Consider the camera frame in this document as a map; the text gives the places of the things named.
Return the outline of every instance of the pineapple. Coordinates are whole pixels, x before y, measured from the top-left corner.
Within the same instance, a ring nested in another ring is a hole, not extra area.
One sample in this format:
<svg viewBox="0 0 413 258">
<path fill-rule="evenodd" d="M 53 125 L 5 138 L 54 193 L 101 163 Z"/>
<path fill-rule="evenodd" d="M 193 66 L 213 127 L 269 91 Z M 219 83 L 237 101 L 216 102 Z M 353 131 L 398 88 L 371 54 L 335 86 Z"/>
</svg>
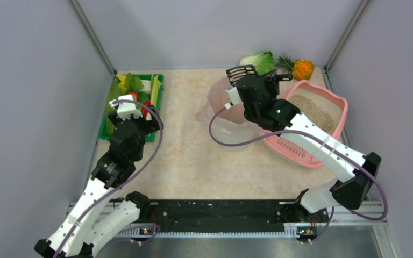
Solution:
<svg viewBox="0 0 413 258">
<path fill-rule="evenodd" d="M 309 80 L 314 71 L 314 64 L 308 60 L 296 60 L 293 62 L 289 57 L 283 55 L 278 58 L 277 66 L 291 72 L 297 80 Z"/>
</svg>

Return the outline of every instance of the gray wall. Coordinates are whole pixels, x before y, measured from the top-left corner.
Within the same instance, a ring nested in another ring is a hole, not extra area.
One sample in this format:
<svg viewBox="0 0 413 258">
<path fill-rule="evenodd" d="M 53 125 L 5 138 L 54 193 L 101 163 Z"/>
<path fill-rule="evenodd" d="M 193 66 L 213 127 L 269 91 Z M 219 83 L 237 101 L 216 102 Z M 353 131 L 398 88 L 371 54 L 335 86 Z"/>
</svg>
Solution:
<svg viewBox="0 0 413 258">
<path fill-rule="evenodd" d="M 110 81 L 67 1 L 0 1 L 0 257 L 38 257 L 65 219 Z"/>
<path fill-rule="evenodd" d="M 81 0 L 118 69 L 231 67 L 271 50 L 324 65 L 360 0 Z"/>
<path fill-rule="evenodd" d="M 413 257 L 413 1 L 374 1 L 331 76 L 350 103 L 356 147 L 382 156 L 390 225 L 402 257 Z"/>
</svg>

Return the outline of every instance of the pink litter box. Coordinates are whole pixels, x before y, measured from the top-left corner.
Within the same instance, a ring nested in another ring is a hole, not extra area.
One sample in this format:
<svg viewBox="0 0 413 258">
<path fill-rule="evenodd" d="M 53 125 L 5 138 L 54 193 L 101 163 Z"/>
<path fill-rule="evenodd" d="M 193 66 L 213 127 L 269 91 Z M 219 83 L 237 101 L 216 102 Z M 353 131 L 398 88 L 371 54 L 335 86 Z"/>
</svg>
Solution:
<svg viewBox="0 0 413 258">
<path fill-rule="evenodd" d="M 348 109 L 346 99 L 306 80 L 299 81 L 294 86 L 290 87 L 286 92 L 284 92 L 281 98 L 289 99 L 289 97 L 295 94 L 302 95 L 312 100 L 319 108 L 331 116 L 334 124 L 336 125 L 331 135 L 335 139 L 339 139 L 346 122 L 346 114 Z M 277 135 L 264 138 L 263 142 L 275 152 L 297 164 L 308 168 L 318 168 L 322 166 L 321 162 L 303 150 L 300 146 L 286 139 L 282 139 Z"/>
</svg>

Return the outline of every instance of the green basket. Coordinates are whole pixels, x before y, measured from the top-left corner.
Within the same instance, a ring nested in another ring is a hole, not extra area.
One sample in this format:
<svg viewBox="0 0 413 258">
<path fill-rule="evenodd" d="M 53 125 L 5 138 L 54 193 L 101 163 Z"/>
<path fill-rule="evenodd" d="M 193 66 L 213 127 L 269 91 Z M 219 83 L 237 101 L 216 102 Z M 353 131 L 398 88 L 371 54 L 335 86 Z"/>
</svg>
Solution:
<svg viewBox="0 0 413 258">
<path fill-rule="evenodd" d="M 158 93 L 158 103 L 156 104 L 156 108 L 160 111 L 161 110 L 161 98 L 162 98 L 162 92 L 163 92 L 163 75 L 162 74 L 155 74 L 158 75 L 158 80 L 161 82 L 161 87 L 159 88 L 159 93 Z M 136 76 L 140 78 L 141 80 L 151 80 L 151 74 L 133 74 L 133 76 Z M 99 138 L 102 140 L 110 140 L 110 136 L 106 132 L 106 120 L 107 116 L 104 116 L 104 120 L 102 121 L 102 126 L 101 126 L 101 131 L 99 133 Z M 154 142 L 156 135 L 155 133 L 152 133 L 150 135 L 146 136 L 146 142 Z"/>
</svg>

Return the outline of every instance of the translucent plastic bag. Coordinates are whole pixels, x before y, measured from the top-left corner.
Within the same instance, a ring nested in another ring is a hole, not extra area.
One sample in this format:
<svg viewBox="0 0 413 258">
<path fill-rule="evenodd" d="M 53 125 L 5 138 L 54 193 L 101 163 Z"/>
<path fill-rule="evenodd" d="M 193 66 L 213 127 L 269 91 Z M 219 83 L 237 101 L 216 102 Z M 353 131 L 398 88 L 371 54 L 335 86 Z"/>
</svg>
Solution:
<svg viewBox="0 0 413 258">
<path fill-rule="evenodd" d="M 229 98 L 225 93 L 225 88 L 228 85 L 230 85 L 229 79 L 223 77 L 211 86 L 207 102 L 196 114 L 197 121 L 205 122 L 206 126 L 208 126 L 215 113 L 219 112 L 224 107 L 224 104 L 229 102 Z M 242 105 L 233 106 L 231 109 L 222 112 L 213 122 L 211 131 L 219 141 L 228 144 L 237 144 L 251 140 L 263 133 L 263 130 L 257 124 L 246 120 Z M 226 148 L 232 151 L 241 151 L 245 147 Z"/>
</svg>

